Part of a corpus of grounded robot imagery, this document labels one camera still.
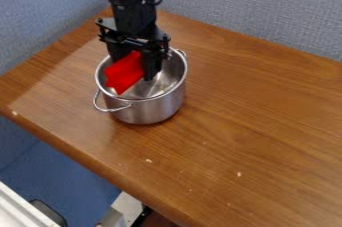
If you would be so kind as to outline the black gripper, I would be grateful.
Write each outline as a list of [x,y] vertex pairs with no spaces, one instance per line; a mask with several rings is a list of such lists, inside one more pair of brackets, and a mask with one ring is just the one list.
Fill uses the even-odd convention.
[[170,36],[157,25],[157,6],[162,0],[110,0],[114,18],[97,20],[99,38],[114,62],[134,50],[142,51],[143,78],[151,81],[162,70]]

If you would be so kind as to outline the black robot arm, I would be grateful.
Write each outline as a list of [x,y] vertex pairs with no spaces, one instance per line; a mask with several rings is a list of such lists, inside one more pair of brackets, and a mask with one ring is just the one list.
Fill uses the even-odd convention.
[[170,50],[170,35],[157,25],[163,0],[109,0],[114,20],[98,19],[99,38],[115,62],[133,52],[142,54],[143,78],[154,79]]

